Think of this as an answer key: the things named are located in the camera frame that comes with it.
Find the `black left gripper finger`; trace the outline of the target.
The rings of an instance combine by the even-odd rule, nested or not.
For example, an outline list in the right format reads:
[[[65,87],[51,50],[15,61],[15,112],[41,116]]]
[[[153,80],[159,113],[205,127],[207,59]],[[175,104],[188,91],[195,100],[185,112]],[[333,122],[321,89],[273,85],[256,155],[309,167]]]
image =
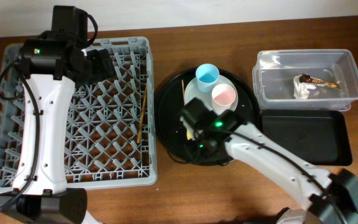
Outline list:
[[[98,82],[108,80],[116,76],[112,58],[110,57],[108,50],[102,49],[96,51],[94,65],[94,73]]]
[[[87,52],[82,71],[76,76],[75,86],[90,85],[104,80],[104,65],[100,50]]]

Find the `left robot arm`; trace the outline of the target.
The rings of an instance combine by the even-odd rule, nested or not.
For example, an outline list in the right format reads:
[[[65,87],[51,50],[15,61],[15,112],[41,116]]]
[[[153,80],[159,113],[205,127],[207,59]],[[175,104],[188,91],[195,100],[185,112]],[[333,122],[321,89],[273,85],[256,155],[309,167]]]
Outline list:
[[[115,77],[106,49],[93,50],[92,15],[55,6],[52,28],[24,42],[11,63],[23,84],[25,120],[21,157],[0,214],[22,223],[94,223],[83,188],[69,188],[64,149],[68,109],[75,90]]]

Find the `white tissue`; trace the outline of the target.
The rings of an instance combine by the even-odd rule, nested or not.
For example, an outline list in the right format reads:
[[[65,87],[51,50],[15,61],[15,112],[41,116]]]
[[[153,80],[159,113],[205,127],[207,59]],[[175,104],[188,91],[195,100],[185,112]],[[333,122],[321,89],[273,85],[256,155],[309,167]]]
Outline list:
[[[301,83],[301,75],[295,76],[293,79],[294,94],[293,96],[297,100],[306,100],[310,94],[310,90],[315,90],[316,86],[310,83]]]

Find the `gold snack wrapper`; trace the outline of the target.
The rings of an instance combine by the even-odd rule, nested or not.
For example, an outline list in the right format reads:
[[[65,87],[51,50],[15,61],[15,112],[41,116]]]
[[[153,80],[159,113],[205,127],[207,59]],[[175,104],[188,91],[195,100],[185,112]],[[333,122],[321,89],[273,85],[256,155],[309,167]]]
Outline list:
[[[334,89],[338,89],[340,90],[341,87],[339,86],[339,82],[329,82],[329,81],[326,81],[326,80],[322,80],[322,79],[319,79],[319,78],[315,78],[315,77],[312,77],[306,73],[303,73],[300,75],[299,77],[299,81],[300,83],[309,83],[309,84],[312,84],[312,85],[317,85],[317,86],[324,86],[324,87],[328,87],[328,88],[334,88]]]

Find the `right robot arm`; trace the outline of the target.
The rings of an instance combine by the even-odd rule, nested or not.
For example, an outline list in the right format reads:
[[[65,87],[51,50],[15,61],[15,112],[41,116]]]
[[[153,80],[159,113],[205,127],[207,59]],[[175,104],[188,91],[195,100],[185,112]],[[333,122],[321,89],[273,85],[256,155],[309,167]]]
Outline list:
[[[358,178],[347,169],[333,174],[306,162],[235,112],[217,114],[197,98],[181,110],[180,121],[200,148],[250,165],[298,202],[298,210],[283,209],[276,223],[358,224]]]

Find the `yellow bowl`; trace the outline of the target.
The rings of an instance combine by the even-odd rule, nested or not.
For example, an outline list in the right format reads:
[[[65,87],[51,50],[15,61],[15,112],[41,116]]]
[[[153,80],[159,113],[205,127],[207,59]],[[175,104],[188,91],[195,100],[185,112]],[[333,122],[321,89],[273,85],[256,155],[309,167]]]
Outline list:
[[[186,139],[187,140],[194,140],[195,137],[193,135],[193,129],[192,128],[186,128]]]

